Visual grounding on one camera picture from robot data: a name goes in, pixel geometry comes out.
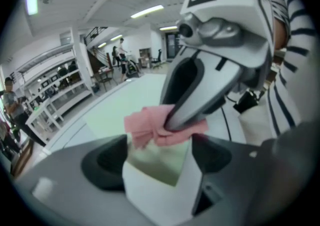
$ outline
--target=floor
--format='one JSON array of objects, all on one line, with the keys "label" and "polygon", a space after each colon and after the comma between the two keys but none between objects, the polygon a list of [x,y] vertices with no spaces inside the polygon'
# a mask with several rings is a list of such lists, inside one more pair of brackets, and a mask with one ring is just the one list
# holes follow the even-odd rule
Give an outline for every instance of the floor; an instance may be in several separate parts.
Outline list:
[{"label": "floor", "polygon": [[[164,63],[161,65],[161,67],[159,68],[155,68],[155,69],[142,69],[141,71],[141,75],[143,74],[166,74],[168,72],[168,68],[169,68],[169,64],[168,63]],[[115,81],[117,83],[121,82],[121,71],[118,68],[115,68],[114,70],[114,74],[113,74],[113,78],[115,79]],[[114,88],[115,86],[117,86],[117,84],[114,81],[111,81],[110,83],[105,83],[105,87],[106,87],[106,91],[111,90],[112,88]],[[79,102],[76,106],[74,106],[73,108],[71,108],[69,111],[67,111],[64,115],[64,122],[59,122],[60,124],[64,125],[66,123],[68,123],[70,120],[72,120],[72,118],[78,114],[82,108],[84,108],[85,106],[89,105],[91,102],[93,102],[95,99],[97,99],[98,97],[100,97],[101,95],[103,95],[105,93],[105,88],[103,86],[103,84],[100,84],[100,90],[95,94],[95,96],[90,95],[88,98],[83,99],[81,102]],[[53,133],[50,135],[47,135],[49,138],[52,138],[56,133],[57,133],[57,129],[55,127],[52,127],[53,129]],[[23,171],[21,174],[26,173],[34,164],[36,158],[40,155],[42,150],[42,147],[35,143],[33,146],[33,151],[32,151],[32,156],[30,157],[29,161],[26,163]]]}]

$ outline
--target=ceiling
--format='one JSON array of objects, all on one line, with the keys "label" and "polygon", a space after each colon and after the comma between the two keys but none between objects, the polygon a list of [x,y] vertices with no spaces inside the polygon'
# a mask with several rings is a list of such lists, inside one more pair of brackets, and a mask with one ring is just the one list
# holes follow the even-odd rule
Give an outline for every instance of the ceiling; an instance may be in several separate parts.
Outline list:
[{"label": "ceiling", "polygon": [[[179,19],[184,0],[38,0],[38,13],[27,15],[25,0],[17,4],[2,37],[0,63],[15,51],[50,35],[63,33],[73,24],[80,30],[94,27],[117,27],[119,31],[136,28],[145,23],[157,27],[169,26]],[[156,5],[164,10],[147,17],[130,16]]]}]

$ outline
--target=doorway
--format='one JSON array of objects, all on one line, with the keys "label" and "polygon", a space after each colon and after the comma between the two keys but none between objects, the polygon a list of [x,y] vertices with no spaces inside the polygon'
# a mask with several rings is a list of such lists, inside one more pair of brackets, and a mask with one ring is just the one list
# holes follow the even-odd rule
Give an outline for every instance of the doorway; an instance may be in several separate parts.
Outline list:
[{"label": "doorway", "polygon": [[166,57],[168,60],[172,60],[178,54],[182,44],[180,43],[180,34],[178,32],[166,33]]}]

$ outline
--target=black camera lens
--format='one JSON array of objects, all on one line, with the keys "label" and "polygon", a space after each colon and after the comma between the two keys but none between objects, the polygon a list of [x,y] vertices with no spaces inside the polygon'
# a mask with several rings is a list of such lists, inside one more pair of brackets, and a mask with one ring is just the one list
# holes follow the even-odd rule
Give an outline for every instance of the black camera lens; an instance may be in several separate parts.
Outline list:
[{"label": "black camera lens", "polygon": [[187,24],[181,24],[181,26],[179,27],[179,33],[184,37],[191,37],[193,35],[191,27]]}]

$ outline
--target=white shelf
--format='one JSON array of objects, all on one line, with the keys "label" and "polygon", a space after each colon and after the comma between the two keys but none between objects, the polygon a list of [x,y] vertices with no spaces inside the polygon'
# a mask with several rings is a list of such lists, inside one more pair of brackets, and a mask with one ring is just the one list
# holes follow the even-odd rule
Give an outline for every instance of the white shelf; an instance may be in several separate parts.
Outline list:
[{"label": "white shelf", "polygon": [[64,114],[67,110],[69,110],[71,107],[73,107],[76,103],[87,97],[88,95],[92,94],[91,91],[83,91],[67,103],[65,103],[62,107],[58,109],[58,113],[60,115]]},{"label": "white shelf", "polygon": [[84,84],[84,81],[80,81],[77,82],[75,84],[72,84],[70,87],[67,87],[65,89],[63,89],[62,91],[58,92],[58,94],[54,95],[53,97],[51,97],[51,102],[57,100],[58,98],[60,98],[61,96],[63,96],[64,94],[66,94],[67,92],[73,90],[74,88],[80,86],[81,84]]},{"label": "white shelf", "polygon": [[39,79],[42,75],[44,75],[46,72],[49,72],[51,71],[53,68],[57,68],[61,65],[64,65],[65,63],[69,63],[70,61],[73,61],[73,60],[76,60],[76,58],[74,56],[70,57],[70,58],[67,58],[67,59],[64,59],[63,61],[59,61],[59,62],[56,62],[52,65],[50,65],[50,67],[46,68],[45,70],[37,73],[36,75],[32,76],[32,78],[30,78],[29,80],[27,80],[26,82],[24,82],[20,88],[27,88],[31,83],[35,82],[37,79]]},{"label": "white shelf", "polygon": [[41,91],[39,91],[38,95],[37,95],[36,97],[34,97],[33,99],[31,99],[31,100],[29,101],[29,103],[32,102],[33,100],[35,100],[38,96],[40,96],[41,93],[45,92],[47,89],[49,89],[49,88],[52,87],[53,85],[59,83],[59,82],[62,81],[63,79],[65,79],[65,78],[67,78],[67,77],[69,77],[69,76],[71,76],[71,75],[73,75],[73,74],[75,74],[75,73],[77,73],[77,72],[79,72],[79,71],[80,71],[79,69],[74,70],[74,71],[72,71],[71,73],[68,73],[68,74],[66,74],[65,76],[62,76],[62,77],[56,79],[54,82],[50,83],[48,86],[46,86],[45,88],[41,89]]},{"label": "white shelf", "polygon": [[73,45],[74,45],[73,43],[65,44],[65,45],[61,45],[61,46],[55,47],[55,48],[53,48],[53,49],[51,49],[49,51],[43,52],[42,54],[40,54],[38,56],[35,56],[33,59],[29,60],[28,62],[26,62],[25,64],[20,66],[17,69],[17,71],[21,72],[22,74],[24,74],[25,72],[27,72],[28,70],[33,68],[35,65],[42,64],[44,61],[47,61],[48,59],[50,59],[50,58],[52,58],[54,56],[57,56],[59,54],[63,54],[67,50],[72,50]]}]

